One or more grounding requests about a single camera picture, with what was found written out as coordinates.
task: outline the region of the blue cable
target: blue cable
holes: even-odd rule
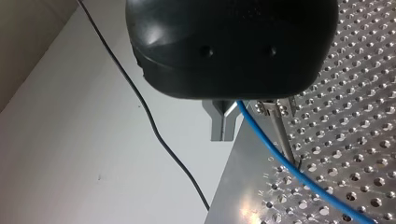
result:
[[[326,192],[323,188],[317,185],[314,181],[312,181],[308,176],[301,173],[291,162],[289,162],[282,153],[277,150],[271,140],[265,135],[260,126],[257,124],[256,120],[248,113],[244,103],[242,101],[236,101],[238,103],[238,107],[247,120],[248,124],[253,129],[254,133],[258,135],[260,140],[265,144],[265,146],[270,150],[270,152],[274,155],[274,157],[280,161],[288,170],[300,181],[303,182],[306,186],[308,186],[312,191],[318,194],[322,199],[326,202],[343,212],[344,214],[352,217],[359,223],[363,224],[375,224],[373,220],[366,217],[365,215],[357,212],[355,209],[351,208],[346,203],[339,201],[337,198]]]

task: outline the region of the white surface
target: white surface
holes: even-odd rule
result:
[[[169,98],[143,79],[123,1],[86,2],[211,202],[232,143],[209,142],[201,102]],[[205,216],[79,8],[0,114],[1,223],[201,224]]]

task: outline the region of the black device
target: black device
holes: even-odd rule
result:
[[[189,99],[277,99],[318,76],[336,0],[127,0],[138,64],[156,90]]]

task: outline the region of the metal bracket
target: metal bracket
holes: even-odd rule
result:
[[[279,139],[280,146],[282,147],[285,157],[291,162],[295,163],[293,151],[291,150],[289,139],[285,130],[285,125],[283,124],[282,116],[295,114],[295,102],[290,98],[282,99],[282,102],[286,105],[281,105],[280,100],[266,100],[266,101],[256,101],[254,105],[256,113],[264,114],[269,116],[274,125],[277,138]]]
[[[211,141],[233,141],[236,118],[240,115],[235,101],[205,100],[202,106],[212,118]]]

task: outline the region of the metal sheet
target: metal sheet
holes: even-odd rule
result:
[[[396,1],[339,6],[323,69],[284,122],[303,172],[378,223],[396,223]],[[355,223],[269,158],[244,123],[206,224]]]

